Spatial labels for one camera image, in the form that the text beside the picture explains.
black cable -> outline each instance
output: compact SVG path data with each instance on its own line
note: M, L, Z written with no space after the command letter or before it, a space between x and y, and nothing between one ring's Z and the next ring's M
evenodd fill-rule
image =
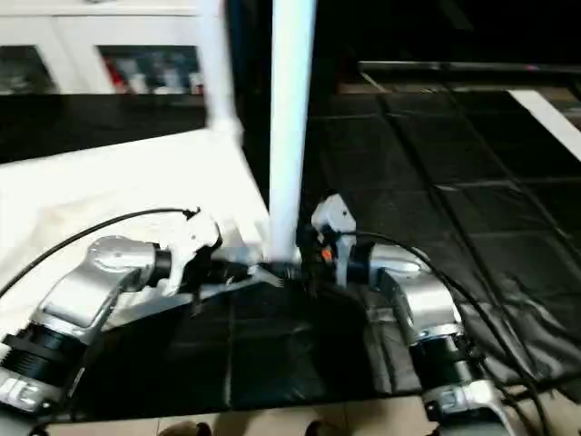
M178 212L183 213L187 219L190 219L195 214L197 214L197 212L190 211L188 209L178 209L178 208L172 208L172 207L147 209L144 211L131 212L131 213L126 213L125 215L117 216L117 217L112 218L110 220L103 221L102 223L98 223L92 227L89 227L88 229L85 229L77 234L74 234L73 236L66 238L64 241L58 243L57 245L49 248L47 251L42 253L36 259L34 259L30 263L28 263L22 270L20 270L20 272L17 275L15 275L12 279L10 279L7 284L5 284L2 288L0 288L0 298L2 298L2 296L10 290L10 288L12 288L15 284L17 284L25 275L27 275L29 272L31 272L31 270L33 270L36 266L38 266L40 263L42 263L44 260L46 260L49 256L55 254L59 250L62 250L67 245L70 245L71 243L74 243L75 241L78 241L79 239L84 238L88 234L94 233L94 232L101 230L104 227L107 227L109 225L119 223L120 221L125 221L125 220L129 220L131 218L135 218L136 216L149 215L149 214L153 214L153 213L178 213Z
M492 382L494 382L494 385L497 387L497 389L500 391L500 393L502 393L503 402L507 406L512 407L515 410L515 412L518 415L518 418L522 421L525 428L527 429L528 434L537 435L538 434L537 429L535 429L535 426L533 425L533 423L530 421L530 419L527 417L527 415L523 412L522 408L520 407L520 404L515 399L514 395L512 395L510 392L508 392L508 390L504 387L500 378L498 378L498 376L490 369L490 367L488 366L485 359L482 359L480 361L480 366L482 367L484 372L486 374L488 374L488 377L490 378L490 380L492 380Z
M377 240L380 240L384 243L396 245L396 246L406 250L407 252L412 253L413 255L418 257L424 264L426 264L427 267L432 271L432 273L442 283L444 283L444 285L449 290L454 289L463 298L465 298L468 301L468 303L477 312L480 319L488 327L488 329L492 333L493 337L498 342L498 345L500 346L500 348L502 348L502 350L505 352L506 356L511 361L513 361L513 363L515 364L515 366L514 367L511 366L511 368L514 371L516 371L516 373L521 377L521 379L523 380L523 383L525 384L525 386L527 387L527 389L529 389L529 391L531 393L531 399L533 400L533 403L535 404L535 407L537 408L538 417L541 421L543 434L545 436L550 436L551 432L550 432L549 426L548 426L547 415L545 414L545 409L544 409L543 404L541 403L540 398L538 396L537 387L535 386L536 381L528 374L528 372L525 369L522 368L520 361L518 360L518 357L513 353L510 346L507 344L505 339L502 337L502 335L498 331L497 326L492 322L492 320L490 319L490 316L486 313L486 311L484 311L484 309L482 309L482 307L480 306L480 303L478 302L478 300L476 298L474 298L474 296L472 296L468 291L466 291L466 289L464 289L464 287L460 283L456 282L454 279L452 279L451 277L446 275L444 272L442 272L439 268L437 268L431 262L431 260L427 257L426 254L424 254L423 252L421 252L417 248L412 247L411 245L408 245L408 244L403 243L401 241L397 241L395 239L389 238L388 236L386 236L384 234L375 233L375 232L352 231L352 232L339 233L339 236L342 236L342 235L360 236L360 237L365 237L365 238L377 239Z

black tablecloth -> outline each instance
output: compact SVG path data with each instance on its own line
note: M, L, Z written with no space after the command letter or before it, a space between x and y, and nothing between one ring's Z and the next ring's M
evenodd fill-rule
M79 96L60 97L61 112L47 110L52 103L44 100L37 116L52 121L39 121L35 130L26 105L11 114L11 102L4 99L0 112L21 119L22 127L0 134L4 162L203 123L203 114L195 121L195 111L175 97L167 110L168 101L148 97ZM103 115L109 129L91 115L103 105L114 107ZM268 200L268 111L251 111L243 123L245 153ZM303 221L329 190L343 195L361 230L414 243L462 282L539 382L581 376L581 163L509 94L343 95L312 104ZM523 343L503 325L501 307ZM484 324L465 309L493 370L516 382ZM257 286L217 297L194 317L180 308L108 332L98 349L62 419L419 391L388 302L362 287L325 286L312 295L299 285ZM579 393L568 386L570 395Z

white stripe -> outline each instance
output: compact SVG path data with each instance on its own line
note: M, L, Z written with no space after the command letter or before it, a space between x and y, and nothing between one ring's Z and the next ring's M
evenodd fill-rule
M537 91L509 91L555 138L581 161L581 132Z

glass cabinet door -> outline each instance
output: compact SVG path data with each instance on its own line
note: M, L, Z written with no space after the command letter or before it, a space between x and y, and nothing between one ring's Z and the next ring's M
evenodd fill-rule
M197 16L58 17L57 23L91 93L204 94Z
M118 94L203 94L197 48L188 45L100 45Z
M51 17L0 16L0 94L87 91Z
M57 87L33 45L0 46L0 95L55 94Z

tile floor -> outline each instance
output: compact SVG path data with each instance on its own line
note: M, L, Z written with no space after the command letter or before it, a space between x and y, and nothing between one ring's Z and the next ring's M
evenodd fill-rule
M554 436L581 434L581 406L558 393L543 394L542 400L551 419ZM523 407L532 421L537 423L530 401L523 401ZM420 399L406 397L266 411L61 424L51 426L48 430L51 436L155 436L174 423L194 420L207 422L218 436L298 436L304 433L311 421L317 419L348 429L353 436L424 436L434 429L434 424L424 416Z

